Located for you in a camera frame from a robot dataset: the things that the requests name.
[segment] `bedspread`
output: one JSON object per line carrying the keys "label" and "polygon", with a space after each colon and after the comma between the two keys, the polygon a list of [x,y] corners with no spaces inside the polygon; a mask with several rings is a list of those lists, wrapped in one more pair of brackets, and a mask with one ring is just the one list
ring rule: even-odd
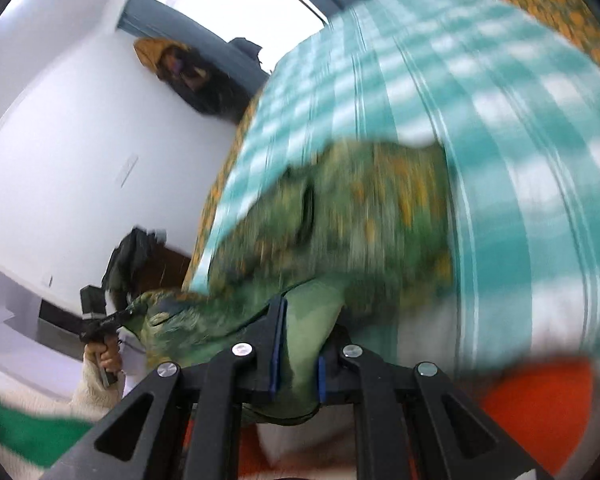
{"label": "bedspread", "polygon": [[445,147],[461,368],[600,352],[589,57],[501,0],[367,0],[335,16],[264,89],[190,290],[206,291],[216,247],[285,168],[343,137]]}

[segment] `white stripe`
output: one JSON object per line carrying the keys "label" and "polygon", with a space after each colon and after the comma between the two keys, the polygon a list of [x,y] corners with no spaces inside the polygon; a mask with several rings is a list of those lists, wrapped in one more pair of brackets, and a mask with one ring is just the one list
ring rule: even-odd
{"label": "white stripe", "polygon": [[[520,95],[511,87],[509,86],[505,86],[503,88],[503,90],[512,98],[512,102],[515,103],[518,108],[519,111],[529,120],[532,120],[532,114],[528,113],[528,110],[526,108],[524,99],[522,97],[520,97]],[[582,209],[582,204],[580,203],[580,200],[578,199],[578,194],[575,192],[575,186],[573,183],[573,180],[571,179],[571,175],[569,174],[568,170],[564,167],[564,165],[562,164],[562,161],[560,160],[560,155],[557,153],[557,151],[555,149],[552,149],[552,146],[548,146],[546,139],[544,138],[544,135],[542,134],[542,128],[539,128],[537,125],[535,125],[536,127],[536,131],[538,132],[538,140],[540,140],[542,142],[542,144],[544,144],[544,146],[542,146],[542,149],[544,149],[546,156],[547,156],[547,161],[552,165],[553,170],[554,170],[554,176],[556,178],[556,180],[558,181],[558,185],[562,190],[567,190],[568,188],[571,189],[571,191],[573,192],[572,194],[575,195],[575,201],[576,201],[576,205],[578,206],[578,209],[580,210],[580,215],[582,217],[582,219],[584,219],[584,212]],[[564,181],[563,177],[566,176],[569,178],[570,180],[570,186],[567,185],[567,183]],[[571,197],[570,197],[570,193],[568,192],[564,192],[563,193],[564,196],[564,202],[568,208],[568,210],[570,211],[574,211],[574,207],[571,203]],[[592,247],[592,241],[590,238],[590,232],[588,229],[588,226],[586,225],[586,222],[583,222],[585,224],[585,229],[587,231],[587,238],[589,239],[589,247],[591,248],[591,252],[593,250]],[[583,249],[585,250],[585,245],[583,243],[583,240],[581,240],[580,238],[580,233],[578,229],[574,229],[573,230],[573,235],[576,238],[576,243]],[[587,267],[589,267],[589,263],[588,262],[583,262]],[[585,290],[586,290],[586,298],[587,301],[589,301],[590,304],[590,298],[592,297],[592,285],[591,285],[591,276],[590,273],[587,272],[586,270],[583,269],[583,278],[584,278],[584,282],[585,282]],[[598,285],[598,293],[597,293],[597,297],[600,297],[600,274],[599,271],[596,271],[596,284]],[[589,313],[589,305],[584,304],[584,309],[586,309],[586,313],[584,313],[585,316],[585,326],[584,326],[584,335],[582,337],[582,343],[585,344],[587,339],[588,339],[588,335],[590,332],[590,313]]]}
{"label": "white stripe", "polygon": [[[528,113],[528,110],[527,110],[526,105],[525,105],[525,101],[520,97],[520,95],[516,92],[516,90],[513,89],[508,84],[507,81],[502,81],[502,78],[500,77],[500,75],[498,74],[498,72],[496,72],[493,69],[493,66],[492,66],[492,64],[490,63],[490,61],[489,61],[489,59],[487,57],[482,56],[480,54],[480,52],[477,52],[477,56],[482,61],[482,63],[484,64],[484,66],[487,67],[490,70],[492,77],[494,77],[494,79],[496,80],[496,82],[498,82],[501,85],[501,88],[505,92],[505,94],[507,94],[510,97],[510,99],[512,101],[512,104],[517,105],[518,110],[516,110],[516,112],[518,114],[520,114],[521,117],[523,116],[523,117],[526,117],[527,120],[533,121],[533,115],[530,114],[530,113]],[[537,124],[535,124],[534,126],[536,127],[536,131],[538,132],[538,136],[537,136],[538,140],[540,140],[542,142],[542,144],[544,144],[543,149],[546,152],[546,154],[548,155],[547,156],[547,160],[550,163],[552,163],[552,165],[554,166],[554,173],[555,173],[556,179],[558,180],[558,184],[560,185],[561,189],[567,189],[565,183],[560,178],[561,176],[560,176],[560,171],[559,170],[561,168],[559,168],[558,166],[560,166],[561,161],[560,161],[559,155],[557,154],[557,152],[555,150],[554,150],[554,153],[549,153],[550,147],[547,145],[548,143],[547,143],[546,139],[544,138],[544,136],[542,135],[542,128],[539,128]],[[556,158],[556,160],[552,160],[552,157],[550,155],[554,155],[555,158]],[[570,184],[571,184],[571,189],[574,190],[573,181],[571,180],[571,177],[568,174],[568,171],[566,171],[566,168],[562,168],[562,169],[565,172],[565,174],[569,177]],[[582,218],[584,218],[584,212],[582,210],[582,204],[578,200],[577,193],[575,193],[575,195],[576,195],[576,202],[577,202],[578,208],[580,209],[581,216],[582,216]],[[569,210],[573,210],[573,207],[571,207],[571,205],[570,205],[570,200],[569,200],[569,197],[568,197],[568,193],[564,194],[564,201],[567,204],[567,207],[569,208]],[[587,235],[588,235],[587,237],[589,238],[589,246],[591,247],[591,252],[592,252],[593,247],[592,247],[592,241],[590,240],[590,232],[589,232],[588,226],[586,225],[586,222],[583,222],[583,223],[586,226],[586,231],[587,231]],[[580,240],[578,230],[574,230],[574,235],[576,236],[576,238],[577,238],[576,241],[580,244],[580,247],[584,248],[584,244]],[[597,265],[595,264],[595,261],[596,261],[595,254],[592,254],[592,257],[593,257],[593,260],[594,260],[594,266],[597,267]],[[586,291],[587,291],[587,298],[591,298],[590,275],[589,275],[588,272],[583,272],[583,275],[584,275],[585,287],[586,287]],[[596,270],[596,284],[598,285],[598,293],[597,293],[596,296],[597,296],[597,298],[600,298],[600,273],[597,270]],[[583,343],[587,339],[587,334],[589,333],[589,330],[590,330],[590,327],[589,327],[589,324],[590,324],[589,313],[586,312],[585,316],[586,316],[586,325],[584,327]]]}
{"label": "white stripe", "polygon": [[531,355],[578,352],[584,317],[582,277],[534,283],[531,302]]}
{"label": "white stripe", "polygon": [[582,224],[584,226],[585,236],[587,237],[587,242],[588,242],[589,249],[590,249],[590,256],[593,260],[592,261],[593,272],[594,272],[594,279],[596,282],[596,303],[593,305],[593,307],[594,307],[594,312],[596,314],[596,323],[595,323],[594,328],[591,329],[590,316],[587,316],[587,328],[585,331],[585,340],[588,339],[589,344],[591,346],[593,346],[593,344],[595,343],[595,340],[596,340],[595,335],[596,335],[596,332],[598,331],[598,325],[600,324],[600,268],[598,267],[598,259],[596,258],[596,253],[594,252],[594,248],[593,248],[593,238],[591,236],[591,230],[589,229],[589,223],[586,221],[586,216],[584,215],[584,208],[582,206],[582,202],[579,199],[578,193],[575,192],[576,191],[575,183],[573,181],[573,178],[571,177],[571,173],[569,172],[568,168],[562,162],[562,159],[560,158],[560,155],[558,154],[558,152],[555,150],[554,150],[554,152],[555,152],[556,163],[560,167],[560,170],[562,171],[564,176],[569,180],[571,189],[573,189],[573,192],[575,195],[575,202],[579,209],[580,217],[582,218]]}
{"label": "white stripe", "polygon": [[[409,57],[412,66],[414,67],[414,69],[417,69],[416,64],[414,63],[413,57],[411,57],[411,54],[409,53],[408,50],[405,51],[405,54]],[[418,73],[414,73],[413,74],[413,79],[416,82],[416,84],[418,82],[421,83],[422,86],[424,86],[424,88],[427,91],[427,94],[430,96],[431,100],[435,103],[435,100],[432,97],[432,94],[430,92],[430,89],[427,85],[426,80],[424,79],[424,77],[422,76],[422,73],[418,70]],[[438,118],[440,120],[440,125],[442,126],[441,130],[442,133],[446,139],[446,143],[443,144],[443,146],[445,147],[445,149],[448,149],[451,157],[454,160],[454,164],[456,166],[456,168],[458,168],[458,157],[456,156],[456,150],[454,149],[453,146],[453,142],[451,141],[451,136],[449,136],[449,132],[448,129],[446,128],[446,124],[444,121],[444,118],[442,117],[442,113],[440,112],[440,108],[436,105],[436,110],[438,112]],[[468,223],[468,227],[469,227],[469,245],[471,247],[471,259],[472,259],[472,279],[474,282],[474,291],[477,292],[478,291],[478,283],[477,283],[477,265],[475,262],[475,237],[474,237],[474,226],[473,226],[473,221],[471,218],[471,212],[469,209],[469,200],[466,194],[466,189],[464,187],[464,180],[462,179],[462,173],[461,171],[457,172],[457,176],[458,176],[458,184],[460,187],[460,192],[462,195],[462,202],[464,203],[464,210],[466,213],[466,218],[467,218],[467,223]],[[463,241],[462,241],[462,231],[460,229],[456,229],[456,234],[458,236],[458,261],[459,261],[459,265],[460,265],[460,348],[464,349],[464,343],[465,343],[465,338],[466,338],[466,308],[465,308],[465,304],[464,304],[464,299],[465,299],[465,294],[463,291],[463,283],[464,280],[462,279],[462,276],[465,273],[464,270],[464,254],[462,254],[462,247],[463,247]],[[471,354],[471,367],[474,367],[475,365],[475,361],[477,358],[477,353],[478,353],[478,309],[479,309],[479,304],[480,304],[480,295],[479,294],[474,294],[474,341],[472,344],[472,354]]]}

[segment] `sleeve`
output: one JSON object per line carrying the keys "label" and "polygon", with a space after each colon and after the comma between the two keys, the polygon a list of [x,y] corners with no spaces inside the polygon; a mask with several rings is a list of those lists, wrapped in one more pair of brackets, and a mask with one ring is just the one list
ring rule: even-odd
{"label": "sleeve", "polygon": [[118,382],[105,388],[100,379],[100,371],[95,363],[82,360],[82,379],[74,391],[70,404],[81,407],[109,411],[122,398],[125,387],[124,374],[118,374]]}

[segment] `black gripper frame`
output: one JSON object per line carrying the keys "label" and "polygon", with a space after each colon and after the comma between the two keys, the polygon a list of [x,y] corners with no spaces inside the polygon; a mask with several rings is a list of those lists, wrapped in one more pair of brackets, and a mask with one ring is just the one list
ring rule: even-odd
{"label": "black gripper frame", "polygon": [[[272,402],[278,389],[285,311],[283,296],[269,301],[241,338],[251,352],[156,368],[42,480],[235,480],[242,404]],[[360,347],[347,357],[349,344],[336,325],[317,392],[323,406],[353,404],[358,480],[410,480],[413,469],[420,480],[552,478],[433,364],[390,365]]]}

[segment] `orange cushion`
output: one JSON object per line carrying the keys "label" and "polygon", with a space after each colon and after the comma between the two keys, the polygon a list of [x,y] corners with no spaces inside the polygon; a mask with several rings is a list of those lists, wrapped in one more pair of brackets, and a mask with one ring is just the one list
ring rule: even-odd
{"label": "orange cushion", "polygon": [[555,475],[589,421],[593,373],[587,360],[518,368],[484,397],[483,410]]}
{"label": "orange cushion", "polygon": [[[195,422],[190,420],[182,441],[184,450],[189,448]],[[255,424],[240,428],[240,446],[238,449],[238,477],[252,476],[270,471],[269,462],[260,447],[260,438]]]}

